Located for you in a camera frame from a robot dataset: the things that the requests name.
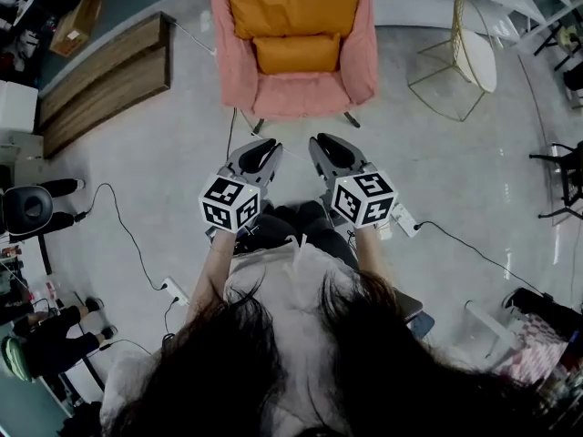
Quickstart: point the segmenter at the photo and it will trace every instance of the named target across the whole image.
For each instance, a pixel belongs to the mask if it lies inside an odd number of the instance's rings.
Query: orange seat cushion
[[[257,62],[266,75],[336,71],[340,34],[254,37]]]
[[[237,36],[252,39],[336,33],[347,37],[359,0],[229,1]]]

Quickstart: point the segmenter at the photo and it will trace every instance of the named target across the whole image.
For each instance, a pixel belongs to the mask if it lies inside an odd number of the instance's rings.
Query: pink fabric
[[[373,0],[360,0],[353,31],[343,43],[340,71],[262,75],[251,42],[235,36],[229,0],[211,0],[222,101],[271,118],[319,117],[342,113],[378,90],[378,55]]]
[[[222,103],[251,110],[255,103],[259,73],[250,41],[235,35],[229,0],[210,0],[215,20],[217,64],[220,71]]]
[[[340,53],[340,72],[350,99],[361,105],[378,92],[379,69],[373,0],[360,0],[353,31]]]

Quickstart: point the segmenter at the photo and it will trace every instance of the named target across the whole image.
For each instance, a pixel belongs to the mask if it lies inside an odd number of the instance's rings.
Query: black pants
[[[76,339],[66,337],[69,329],[80,320],[78,308],[67,308],[60,316],[45,320],[30,334],[24,352],[33,377],[65,372],[99,348],[99,341],[93,333]]]
[[[302,235],[306,235],[308,242],[316,248],[358,270],[358,262],[350,246],[333,228],[322,205],[314,200],[295,208],[269,206],[257,217],[255,224],[258,228],[252,235],[240,238],[236,254],[278,248],[287,244],[285,239],[289,235],[294,235],[298,241],[302,240]]]
[[[29,302],[20,306],[0,306],[0,325],[12,322],[34,311],[33,305]]]
[[[55,181],[47,181],[38,185],[46,189],[51,197],[60,198],[61,196],[66,196],[73,193],[77,189],[77,180],[72,178],[67,179],[57,179]],[[55,212],[50,221],[41,229],[33,231],[31,233],[26,233],[22,236],[11,237],[11,242],[22,241],[24,239],[34,238],[38,235],[45,235],[46,233],[51,233],[53,231],[59,231],[60,229],[66,229],[71,227],[75,223],[75,216],[67,214],[66,212]]]
[[[563,75],[565,85],[572,91],[583,89],[583,63],[579,63],[571,71]]]

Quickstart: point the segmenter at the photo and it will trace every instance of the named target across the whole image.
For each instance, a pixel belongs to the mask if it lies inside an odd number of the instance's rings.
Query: power strip
[[[162,284],[166,284],[166,291],[170,294],[172,299],[178,298],[179,300],[176,301],[180,306],[187,306],[189,304],[189,297],[186,296],[186,293],[182,290],[181,287],[178,286],[176,281],[174,281],[171,277],[166,277]]]
[[[411,217],[411,214],[406,208],[404,208],[403,204],[399,203],[394,206],[393,214],[391,215],[393,215],[393,218],[399,224],[399,227],[401,227],[410,238],[418,233],[419,230],[414,228],[415,225],[417,225],[417,222]]]

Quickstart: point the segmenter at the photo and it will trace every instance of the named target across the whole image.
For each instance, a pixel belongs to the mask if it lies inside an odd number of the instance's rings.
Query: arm
[[[34,312],[32,314],[28,314],[28,325],[31,327],[35,327],[35,325],[39,322],[48,319],[48,312],[40,310],[39,312]]]
[[[221,229],[217,231],[202,267],[199,282],[192,293],[192,298],[190,298],[187,321],[193,320],[200,310],[216,301],[217,295],[222,297],[225,283],[229,277],[236,238],[237,235],[234,233]]]
[[[354,229],[354,234],[356,236],[356,257],[359,269],[363,272],[371,272],[378,275],[391,284],[381,239],[374,225],[362,229]]]

